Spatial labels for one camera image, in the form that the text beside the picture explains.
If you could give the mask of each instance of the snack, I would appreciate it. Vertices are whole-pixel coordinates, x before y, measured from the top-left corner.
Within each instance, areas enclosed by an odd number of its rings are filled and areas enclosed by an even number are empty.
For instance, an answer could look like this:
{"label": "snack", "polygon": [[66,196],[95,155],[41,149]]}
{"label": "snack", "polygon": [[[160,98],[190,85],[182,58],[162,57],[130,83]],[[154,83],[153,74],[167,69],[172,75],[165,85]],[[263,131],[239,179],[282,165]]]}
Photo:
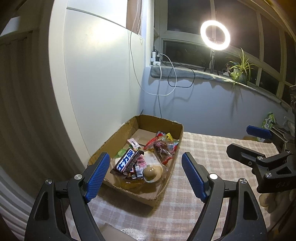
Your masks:
{"label": "snack", "polygon": [[153,167],[146,167],[144,170],[143,170],[143,176],[145,178],[145,180],[147,181],[151,181],[153,180],[157,175],[157,172],[156,170],[154,170]]}
{"label": "snack", "polygon": [[167,143],[164,140],[156,141],[153,144],[153,147],[155,155],[163,165],[167,164],[168,161],[173,158],[173,155],[169,152]]}
{"label": "snack", "polygon": [[133,147],[134,150],[141,149],[141,146],[136,142],[134,138],[128,139],[127,142]]}
{"label": "snack", "polygon": [[143,178],[143,172],[141,168],[138,166],[138,163],[135,163],[131,168],[128,176],[126,177],[127,180],[138,180]]}
{"label": "snack", "polygon": [[129,176],[133,165],[136,163],[139,156],[143,154],[144,152],[141,150],[135,152],[132,148],[127,149],[110,173],[122,177]]}
{"label": "snack", "polygon": [[152,138],[150,141],[147,142],[147,144],[144,146],[144,150],[152,149],[153,143],[159,140],[160,137],[165,136],[164,133],[159,133],[154,138]]}
{"label": "snack", "polygon": [[126,152],[126,149],[122,148],[114,158],[122,157],[125,154],[125,152]]}
{"label": "snack", "polygon": [[162,132],[162,131],[158,131],[158,132],[156,133],[156,136],[158,136],[159,134],[163,134],[164,136],[166,135],[166,133],[164,133],[164,132]]}
{"label": "snack", "polygon": [[137,160],[137,164],[142,169],[144,169],[147,166],[147,163],[146,163],[143,155],[139,156],[139,158]]}
{"label": "snack", "polygon": [[170,159],[173,158],[179,140],[173,140],[170,133],[164,135],[164,133],[159,133],[156,137],[152,138],[144,147],[144,150],[154,151],[158,160],[166,165]]}

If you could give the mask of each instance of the ring light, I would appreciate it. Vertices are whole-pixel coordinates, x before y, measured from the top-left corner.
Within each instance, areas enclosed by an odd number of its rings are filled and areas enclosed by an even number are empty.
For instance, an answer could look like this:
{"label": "ring light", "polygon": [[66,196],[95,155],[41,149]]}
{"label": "ring light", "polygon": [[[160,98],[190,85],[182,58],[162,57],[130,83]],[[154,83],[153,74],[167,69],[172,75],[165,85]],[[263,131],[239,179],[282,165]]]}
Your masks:
{"label": "ring light", "polygon": [[[207,37],[206,32],[205,32],[207,27],[209,27],[209,26],[217,26],[223,31],[223,33],[225,35],[224,43],[216,44],[216,43],[209,40],[209,38]],[[214,21],[214,20],[208,20],[202,24],[202,26],[200,28],[200,35],[202,36],[202,39],[205,42],[205,44],[214,50],[226,49],[230,44],[230,34],[229,34],[227,28],[223,24],[221,24],[217,21]]]}

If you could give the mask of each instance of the green snack bag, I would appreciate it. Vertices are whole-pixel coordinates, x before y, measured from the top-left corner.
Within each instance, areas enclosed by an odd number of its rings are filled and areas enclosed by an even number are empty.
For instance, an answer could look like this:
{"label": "green snack bag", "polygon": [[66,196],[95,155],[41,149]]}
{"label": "green snack bag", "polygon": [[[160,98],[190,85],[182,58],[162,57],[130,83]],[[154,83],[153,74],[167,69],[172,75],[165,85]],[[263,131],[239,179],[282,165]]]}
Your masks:
{"label": "green snack bag", "polygon": [[122,157],[126,151],[127,149],[121,149],[114,158]]}
{"label": "green snack bag", "polygon": [[[270,130],[272,128],[272,125],[276,123],[276,119],[274,117],[274,114],[272,112],[268,112],[267,117],[264,119],[261,128]],[[265,139],[257,137],[257,140],[259,142],[264,142]]]}

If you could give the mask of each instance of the red snack package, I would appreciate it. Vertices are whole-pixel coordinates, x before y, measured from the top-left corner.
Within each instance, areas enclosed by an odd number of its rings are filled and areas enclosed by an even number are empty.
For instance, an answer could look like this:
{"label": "red snack package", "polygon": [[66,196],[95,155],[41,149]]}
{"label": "red snack package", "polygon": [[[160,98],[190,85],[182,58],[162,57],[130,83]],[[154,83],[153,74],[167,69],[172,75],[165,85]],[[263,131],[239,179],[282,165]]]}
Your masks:
{"label": "red snack package", "polygon": [[167,143],[164,140],[154,142],[153,147],[155,155],[163,165],[166,165],[168,161],[173,158],[173,155],[169,152]]}
{"label": "red snack package", "polygon": [[150,141],[147,142],[147,144],[144,146],[144,150],[153,149],[153,143],[156,142],[159,137],[165,136],[163,133],[159,133],[156,137],[152,138]]}

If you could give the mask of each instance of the window sill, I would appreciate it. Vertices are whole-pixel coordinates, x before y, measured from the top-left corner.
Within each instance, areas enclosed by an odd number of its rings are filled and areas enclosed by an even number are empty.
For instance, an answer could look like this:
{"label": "window sill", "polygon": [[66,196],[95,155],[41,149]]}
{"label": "window sill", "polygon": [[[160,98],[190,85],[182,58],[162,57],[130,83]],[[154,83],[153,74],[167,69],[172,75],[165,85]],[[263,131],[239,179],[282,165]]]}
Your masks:
{"label": "window sill", "polygon": [[[170,74],[171,69],[172,69],[171,66],[161,65],[162,78],[168,78],[168,75]],[[191,69],[187,69],[187,68],[183,68],[183,67],[175,67],[175,71],[177,74],[177,78],[193,78],[194,77]],[[193,71],[195,73],[195,78],[204,79],[204,80],[215,80],[218,82],[226,82],[226,83],[228,82],[230,84],[234,83],[234,81],[230,77],[225,76],[225,75],[218,76],[215,74],[210,74],[210,73],[204,72],[203,70],[193,70]],[[150,76],[152,78],[159,78],[160,77],[159,66],[151,66]],[[175,78],[174,73],[171,73],[169,78],[170,79]],[[236,85],[240,85],[248,90],[251,90],[251,91],[256,92],[260,95],[263,95],[264,97],[266,97],[278,104],[281,104],[282,107],[287,110],[287,106],[283,105],[283,102],[281,100],[279,100],[276,97],[276,95],[273,95],[272,93],[265,91],[264,89],[259,88],[256,85],[251,84],[252,86],[247,86],[247,85],[244,85],[244,84],[241,84],[238,82],[236,82]]]}

